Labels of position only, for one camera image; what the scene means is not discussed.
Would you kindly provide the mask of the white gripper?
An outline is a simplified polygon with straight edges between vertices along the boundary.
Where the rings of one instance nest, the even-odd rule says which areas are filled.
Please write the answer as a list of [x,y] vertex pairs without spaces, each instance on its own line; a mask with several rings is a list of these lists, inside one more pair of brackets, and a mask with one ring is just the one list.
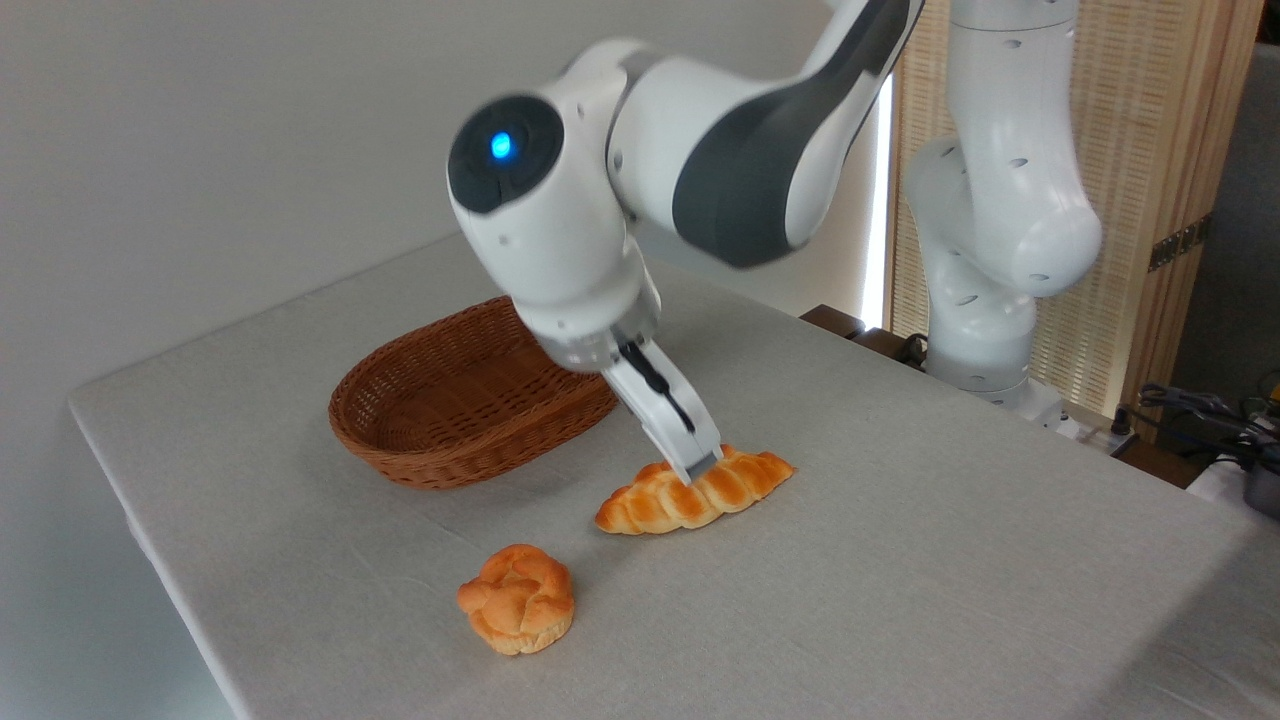
[[723,457],[705,404],[655,342],[621,345],[620,360],[603,374],[685,486]]

